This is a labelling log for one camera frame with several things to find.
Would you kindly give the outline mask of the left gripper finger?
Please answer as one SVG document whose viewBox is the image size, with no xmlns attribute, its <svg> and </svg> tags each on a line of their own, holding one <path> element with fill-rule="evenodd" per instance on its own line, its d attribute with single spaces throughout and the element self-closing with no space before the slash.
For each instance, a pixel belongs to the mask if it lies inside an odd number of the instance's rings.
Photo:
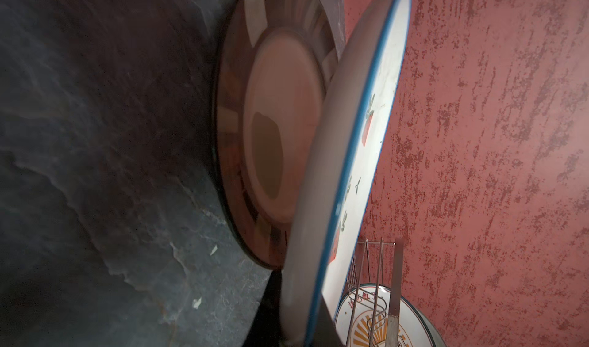
<svg viewBox="0 0 589 347">
<path fill-rule="evenodd" d="M 344 347 L 337 334 L 333 319 L 328 311 L 323 296 L 320 296 L 320 304 L 316 317 L 316 324 L 311 338 L 313 347 Z"/>
</svg>

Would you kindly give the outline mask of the white watermelon pattern plate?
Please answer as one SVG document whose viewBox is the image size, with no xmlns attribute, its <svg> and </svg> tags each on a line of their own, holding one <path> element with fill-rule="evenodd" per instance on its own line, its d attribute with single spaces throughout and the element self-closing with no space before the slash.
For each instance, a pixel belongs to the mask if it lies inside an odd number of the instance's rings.
<svg viewBox="0 0 589 347">
<path fill-rule="evenodd" d="M 334 317 L 400 80 L 412 0 L 372 0 L 328 88 L 282 271 L 286 346 L 309 346 L 321 312 Z"/>
</svg>

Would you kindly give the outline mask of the dark striped rim plate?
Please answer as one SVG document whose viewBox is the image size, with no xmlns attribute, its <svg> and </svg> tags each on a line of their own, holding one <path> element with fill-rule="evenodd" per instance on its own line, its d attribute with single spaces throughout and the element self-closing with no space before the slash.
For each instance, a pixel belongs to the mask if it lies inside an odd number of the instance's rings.
<svg viewBox="0 0 589 347">
<path fill-rule="evenodd" d="M 227 19 L 213 89 L 216 177 L 236 240 L 267 269 L 285 262 L 337 64 L 321 0 L 237 0 Z"/>
</svg>

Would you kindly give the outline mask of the small red patterned plate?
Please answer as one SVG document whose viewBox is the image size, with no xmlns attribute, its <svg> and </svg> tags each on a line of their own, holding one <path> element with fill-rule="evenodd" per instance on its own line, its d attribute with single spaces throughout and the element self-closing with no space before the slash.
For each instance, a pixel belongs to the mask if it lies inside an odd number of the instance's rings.
<svg viewBox="0 0 589 347">
<path fill-rule="evenodd" d="M 337 309 L 337 334 L 348 346 L 385 346 L 391 292 L 385 286 L 362 284 L 342 298 Z M 400 302 L 398 346 L 444 346 L 426 316 L 405 298 Z"/>
</svg>

